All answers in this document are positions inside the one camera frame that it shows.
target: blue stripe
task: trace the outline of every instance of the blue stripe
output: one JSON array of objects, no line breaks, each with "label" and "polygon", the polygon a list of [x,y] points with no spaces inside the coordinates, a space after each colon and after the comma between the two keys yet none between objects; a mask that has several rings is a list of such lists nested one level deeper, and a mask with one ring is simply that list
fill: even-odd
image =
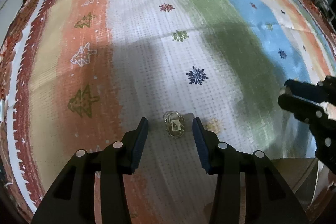
[{"label": "blue stripe", "polygon": [[[310,82],[303,58],[287,39],[271,9],[260,0],[229,1],[259,38],[263,52],[278,70],[274,73],[277,76],[285,75],[286,79]],[[267,23],[273,25],[272,31],[267,29]],[[287,55],[285,59],[281,58],[280,50]]]}]

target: blue snowflake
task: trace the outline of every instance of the blue snowflake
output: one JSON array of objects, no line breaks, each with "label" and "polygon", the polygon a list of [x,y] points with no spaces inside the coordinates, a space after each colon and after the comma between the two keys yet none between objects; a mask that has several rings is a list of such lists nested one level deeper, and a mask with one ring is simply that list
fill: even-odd
[{"label": "blue snowflake", "polygon": [[281,59],[286,59],[286,57],[287,57],[287,54],[281,49],[279,49],[279,55],[280,55]]},{"label": "blue snowflake", "polygon": [[189,75],[189,84],[202,85],[205,79],[209,79],[209,77],[206,77],[204,69],[196,69],[195,66],[193,66],[192,70],[187,72],[187,75]]}]

